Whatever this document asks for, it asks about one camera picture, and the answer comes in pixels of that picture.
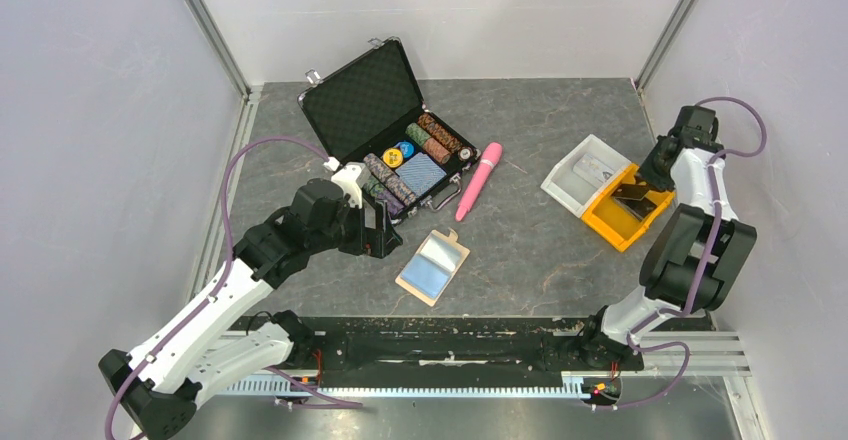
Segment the beige leather card holder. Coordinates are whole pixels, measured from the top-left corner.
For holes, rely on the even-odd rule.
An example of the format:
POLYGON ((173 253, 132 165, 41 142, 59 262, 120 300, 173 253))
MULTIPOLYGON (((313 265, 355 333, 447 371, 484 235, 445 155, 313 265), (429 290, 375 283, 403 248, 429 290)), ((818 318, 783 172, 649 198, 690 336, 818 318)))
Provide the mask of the beige leather card holder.
POLYGON ((455 230, 449 229, 447 234, 432 230, 397 275, 395 284, 433 307, 469 254, 455 230))

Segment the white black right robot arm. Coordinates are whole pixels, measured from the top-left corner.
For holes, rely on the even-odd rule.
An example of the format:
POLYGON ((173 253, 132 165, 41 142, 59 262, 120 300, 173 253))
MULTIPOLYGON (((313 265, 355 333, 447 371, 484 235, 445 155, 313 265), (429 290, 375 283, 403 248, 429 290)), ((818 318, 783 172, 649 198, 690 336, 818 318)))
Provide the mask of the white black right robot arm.
POLYGON ((720 142, 712 102, 682 107, 642 164, 627 167, 586 212, 587 224, 623 251, 675 207, 643 260, 637 287, 586 320, 576 354, 591 368, 623 365, 667 320, 719 308, 753 250, 757 231, 738 219, 723 180, 727 156, 743 153, 720 142))

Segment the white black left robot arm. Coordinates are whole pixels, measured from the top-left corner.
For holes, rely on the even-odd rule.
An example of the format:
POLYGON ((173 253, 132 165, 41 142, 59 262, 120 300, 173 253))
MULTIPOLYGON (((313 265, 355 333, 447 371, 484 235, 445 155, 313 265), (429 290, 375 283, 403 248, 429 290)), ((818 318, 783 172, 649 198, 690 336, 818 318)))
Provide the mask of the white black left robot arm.
POLYGON ((208 400, 241 379, 284 362, 306 365, 314 354, 309 329, 291 312, 224 348, 211 346, 248 309, 312 256, 329 250, 384 258, 403 240, 383 206, 366 224, 356 182, 312 179, 291 205, 247 230, 222 269, 157 333, 129 352, 108 351, 98 367, 113 393, 104 425, 113 436, 119 409, 149 439, 170 439, 208 400))

